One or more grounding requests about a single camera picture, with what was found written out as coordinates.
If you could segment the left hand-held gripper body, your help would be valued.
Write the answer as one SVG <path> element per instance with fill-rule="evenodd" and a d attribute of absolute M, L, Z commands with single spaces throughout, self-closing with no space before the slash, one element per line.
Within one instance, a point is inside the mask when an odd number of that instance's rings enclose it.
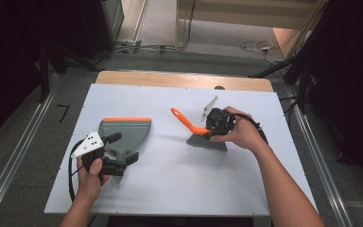
<path fill-rule="evenodd" d="M 127 164 L 125 161 L 113 160 L 105 155 L 106 137 L 100 136 L 97 131 L 92 131 L 77 145 L 71 157 L 80 157 L 86 170 L 90 169 L 95 159 L 100 158 L 103 162 L 100 175 L 123 176 Z"/>

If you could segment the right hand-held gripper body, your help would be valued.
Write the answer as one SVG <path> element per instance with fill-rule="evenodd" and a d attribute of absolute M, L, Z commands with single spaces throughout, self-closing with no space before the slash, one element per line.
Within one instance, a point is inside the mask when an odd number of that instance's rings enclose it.
<path fill-rule="evenodd" d="M 215 104 L 217 101 L 218 96 L 215 96 L 204 106 L 200 118 L 200 121 L 205 123 L 205 129 L 209 130 L 208 136 L 226 135 L 234 127 L 235 117 L 225 110 L 216 108 Z"/>

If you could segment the grey dustpan with orange edge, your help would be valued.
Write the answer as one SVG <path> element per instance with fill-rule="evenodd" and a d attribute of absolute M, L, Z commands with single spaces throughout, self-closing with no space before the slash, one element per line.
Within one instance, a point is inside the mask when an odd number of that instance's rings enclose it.
<path fill-rule="evenodd" d="M 151 119 L 149 117 L 104 118 L 98 127 L 100 136 L 109 136 L 116 132 L 122 133 L 120 140 L 106 144 L 105 155 L 113 160 L 125 161 L 129 155 L 137 152 L 136 149 L 146 140 L 150 126 Z M 114 176 L 114 180 L 120 183 L 123 176 Z"/>

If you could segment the wooden board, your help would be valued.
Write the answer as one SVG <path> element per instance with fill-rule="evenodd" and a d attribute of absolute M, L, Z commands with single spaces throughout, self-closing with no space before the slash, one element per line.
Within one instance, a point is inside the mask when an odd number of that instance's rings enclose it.
<path fill-rule="evenodd" d="M 274 27 L 272 30 L 283 57 L 285 59 L 290 58 L 297 45 L 299 31 L 278 27 Z"/>

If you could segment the orange brush with grey bristles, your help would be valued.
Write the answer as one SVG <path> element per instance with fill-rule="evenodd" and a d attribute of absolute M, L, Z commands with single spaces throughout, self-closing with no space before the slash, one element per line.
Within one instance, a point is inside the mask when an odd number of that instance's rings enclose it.
<path fill-rule="evenodd" d="M 227 146 L 224 142 L 212 142 L 209 135 L 212 132 L 209 129 L 195 126 L 188 118 L 176 108 L 171 108 L 173 115 L 192 132 L 192 135 L 187 139 L 186 144 L 195 148 L 207 148 L 227 152 Z"/>

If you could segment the beige shelf unit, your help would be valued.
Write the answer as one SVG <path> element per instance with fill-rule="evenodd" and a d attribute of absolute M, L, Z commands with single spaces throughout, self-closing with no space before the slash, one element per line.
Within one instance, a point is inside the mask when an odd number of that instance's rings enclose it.
<path fill-rule="evenodd" d="M 175 42 L 179 43 L 179 21 L 188 20 L 190 10 L 199 21 L 248 26 L 266 26 L 299 31 L 298 41 L 316 21 L 328 0 L 177 0 Z"/>

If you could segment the metal floor rail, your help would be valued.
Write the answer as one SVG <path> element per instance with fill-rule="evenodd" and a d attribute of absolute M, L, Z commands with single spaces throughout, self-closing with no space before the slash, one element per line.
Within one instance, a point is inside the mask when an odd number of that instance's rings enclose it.
<path fill-rule="evenodd" d="M 322 156 L 319 144 L 307 120 L 307 115 L 302 114 L 297 105 L 294 105 L 293 113 L 296 115 L 298 123 L 301 127 L 303 137 L 309 148 L 309 153 L 311 154 L 316 170 L 320 176 L 320 181 L 329 204 L 331 205 L 331 208 L 334 212 L 338 226 L 354 227 L 354 223 L 352 222 L 344 201 L 340 196 L 332 173 Z"/>
<path fill-rule="evenodd" d="M 54 73 L 52 79 L 49 81 L 48 85 L 51 90 L 48 92 L 44 101 L 38 104 L 35 112 L 33 113 L 31 119 L 29 120 L 26 129 L 24 130 L 21 138 L 16 144 L 13 152 L 6 161 L 2 172 L 0 173 L 0 203 L 5 197 L 9 189 L 9 185 L 14 178 L 18 167 L 22 163 L 27 150 L 36 134 L 41 122 L 52 102 L 52 99 L 57 91 L 58 84 L 61 82 L 61 75 Z"/>

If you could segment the wooden table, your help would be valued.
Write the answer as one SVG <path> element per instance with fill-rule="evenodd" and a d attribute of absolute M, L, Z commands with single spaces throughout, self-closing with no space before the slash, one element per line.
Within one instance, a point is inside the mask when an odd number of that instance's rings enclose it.
<path fill-rule="evenodd" d="M 268 79 L 251 79 L 210 76 L 205 74 L 182 74 L 139 71 L 102 71 L 96 78 L 98 84 L 135 86 L 179 87 L 215 89 L 222 87 L 233 91 L 272 92 Z"/>

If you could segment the person's left hand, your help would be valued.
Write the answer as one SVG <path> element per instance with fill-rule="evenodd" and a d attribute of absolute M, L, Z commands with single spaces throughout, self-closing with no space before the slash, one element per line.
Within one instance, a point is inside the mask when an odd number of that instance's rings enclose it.
<path fill-rule="evenodd" d="M 109 175 L 100 176 L 103 162 L 100 158 L 95 159 L 90 165 L 90 169 L 86 170 L 82 164 L 82 159 L 77 157 L 78 167 L 78 198 L 96 200 L 100 195 L 101 186 L 109 179 Z"/>

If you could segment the person's right hand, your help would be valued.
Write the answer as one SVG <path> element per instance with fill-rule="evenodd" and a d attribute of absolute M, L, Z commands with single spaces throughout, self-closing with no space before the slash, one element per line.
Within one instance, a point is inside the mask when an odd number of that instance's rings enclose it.
<path fill-rule="evenodd" d="M 214 135 L 210 138 L 212 142 L 233 142 L 241 148 L 248 149 L 253 153 L 267 146 L 259 131 L 246 117 L 251 118 L 248 113 L 241 112 L 234 107 L 228 106 L 225 111 L 237 114 L 234 128 L 226 135 Z"/>

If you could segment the white table cover board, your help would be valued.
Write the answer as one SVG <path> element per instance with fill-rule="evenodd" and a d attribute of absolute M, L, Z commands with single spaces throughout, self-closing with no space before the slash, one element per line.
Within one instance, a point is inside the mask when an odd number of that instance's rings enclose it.
<path fill-rule="evenodd" d="M 269 145 L 305 195 L 312 194 L 301 160 L 273 92 L 226 91 L 94 84 L 90 87 L 70 144 L 95 131 L 105 117 L 144 116 L 150 132 L 137 148 L 138 161 L 123 180 L 109 180 L 93 207 L 98 214 L 253 217 L 269 213 L 259 166 L 249 151 L 187 145 L 190 131 L 170 112 L 180 110 L 193 124 L 214 99 L 253 116 Z"/>

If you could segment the dark cabinet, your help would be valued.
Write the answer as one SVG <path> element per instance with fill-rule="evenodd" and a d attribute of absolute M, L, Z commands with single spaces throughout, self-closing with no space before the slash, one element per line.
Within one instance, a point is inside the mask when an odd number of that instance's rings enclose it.
<path fill-rule="evenodd" d="M 86 56 L 112 51 L 125 19 L 121 0 L 78 0 L 87 35 Z"/>

